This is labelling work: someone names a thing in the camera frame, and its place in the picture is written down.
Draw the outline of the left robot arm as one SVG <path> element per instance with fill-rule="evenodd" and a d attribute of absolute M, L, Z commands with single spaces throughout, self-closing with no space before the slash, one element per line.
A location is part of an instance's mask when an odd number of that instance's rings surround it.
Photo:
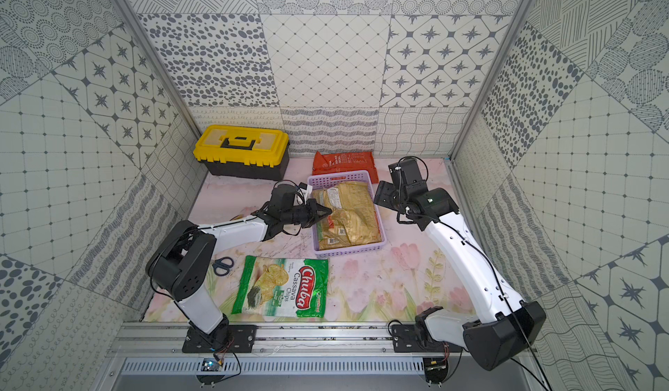
<path fill-rule="evenodd" d="M 286 232 L 287 225 L 306 229 L 325 220 L 332 210 L 315 199 L 306 199 L 302 191 L 307 187 L 280 181 L 269 201 L 239 220 L 212 225 L 182 220 L 149 259 L 146 274 L 153 291 L 170 298 L 186 316 L 190 328 L 207 338 L 212 348 L 221 347 L 229 325 L 204 287 L 208 270 L 213 267 L 214 251 L 268 241 Z"/>

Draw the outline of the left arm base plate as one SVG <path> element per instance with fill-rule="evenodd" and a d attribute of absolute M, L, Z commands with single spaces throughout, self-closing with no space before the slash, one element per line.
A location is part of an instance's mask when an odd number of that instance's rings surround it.
<path fill-rule="evenodd" d="M 250 354 L 253 351 L 257 331 L 256 325 L 225 325 L 214 328 L 212 333 L 208 334 L 190 323 L 182 352 L 184 354 L 204 354 L 232 351 Z"/>

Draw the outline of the tan chips bag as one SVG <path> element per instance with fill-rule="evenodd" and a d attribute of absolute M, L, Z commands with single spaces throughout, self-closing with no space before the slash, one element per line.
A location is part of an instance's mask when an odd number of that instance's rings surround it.
<path fill-rule="evenodd" d="M 344 181 L 327 189 L 314 190 L 312 198 L 332 210 L 329 218 L 316 225 L 320 251 L 382 241 L 376 208 L 366 182 Z"/>

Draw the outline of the red chips bag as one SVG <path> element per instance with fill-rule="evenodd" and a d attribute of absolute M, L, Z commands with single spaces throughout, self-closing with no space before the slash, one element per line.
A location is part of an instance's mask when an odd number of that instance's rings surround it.
<path fill-rule="evenodd" d="M 378 172 L 372 152 L 343 152 L 321 154 L 317 152 L 313 161 L 313 175 L 366 171 L 373 184 L 379 183 Z"/>

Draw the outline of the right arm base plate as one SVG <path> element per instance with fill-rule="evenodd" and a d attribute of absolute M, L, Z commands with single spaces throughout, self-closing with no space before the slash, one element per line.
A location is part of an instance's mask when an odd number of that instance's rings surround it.
<path fill-rule="evenodd" d="M 435 342 L 429 339 L 427 334 L 415 324 L 402 324 L 399 321 L 390 321 L 387 326 L 392 339 L 394 352 L 397 354 L 407 353 L 435 353 L 443 354 L 445 351 L 459 353 L 463 349 L 449 342 Z"/>

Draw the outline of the green Chuba cassava chips bag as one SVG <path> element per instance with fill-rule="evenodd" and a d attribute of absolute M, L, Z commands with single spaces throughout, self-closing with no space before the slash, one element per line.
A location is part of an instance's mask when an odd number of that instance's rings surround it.
<path fill-rule="evenodd" d="M 327 260 L 247 256 L 232 313 L 322 318 L 328 284 Z"/>

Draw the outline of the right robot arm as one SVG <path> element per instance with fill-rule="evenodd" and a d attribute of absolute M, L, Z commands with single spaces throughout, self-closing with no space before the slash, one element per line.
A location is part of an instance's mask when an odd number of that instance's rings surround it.
<path fill-rule="evenodd" d="M 491 371 L 531 349 L 545 324 L 545 309 L 509 285 L 473 238 L 451 195 L 428 187 L 421 174 L 425 167 L 416 157 L 390 164 L 391 180 L 380 182 L 374 203 L 394 211 L 400 224 L 418 227 L 438 246 L 468 293 L 475 316 L 463 321 L 431 307 L 415 318 L 416 341 L 422 347 L 461 347 Z"/>

